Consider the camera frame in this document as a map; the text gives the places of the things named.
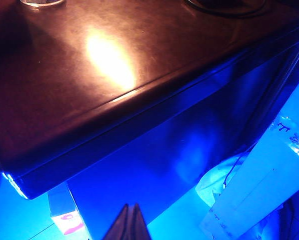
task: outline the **dark triangular object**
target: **dark triangular object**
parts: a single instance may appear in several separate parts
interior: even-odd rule
[[[140,206],[125,204],[103,240],[151,240]]]

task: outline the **blue light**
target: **blue light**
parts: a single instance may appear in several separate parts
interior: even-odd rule
[[[17,193],[25,198],[25,199],[29,199],[20,189],[20,187],[16,184],[16,182],[14,181],[14,179],[12,178],[12,176],[10,174],[5,174],[4,172],[2,172],[2,175],[5,179],[7,179],[9,181],[9,183],[13,186],[13,188],[17,191]]]

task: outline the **small box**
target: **small box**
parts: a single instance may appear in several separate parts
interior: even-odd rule
[[[66,184],[62,183],[50,190],[48,202],[50,217],[63,235],[72,234],[85,228]]]

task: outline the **glass cup base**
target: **glass cup base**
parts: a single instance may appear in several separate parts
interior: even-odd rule
[[[48,7],[56,4],[60,4],[65,0],[20,0],[23,4],[26,4],[31,7]]]

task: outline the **dark brown tabletop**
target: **dark brown tabletop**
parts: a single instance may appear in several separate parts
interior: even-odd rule
[[[239,19],[183,0],[0,0],[0,167],[18,178],[293,31],[293,2]]]

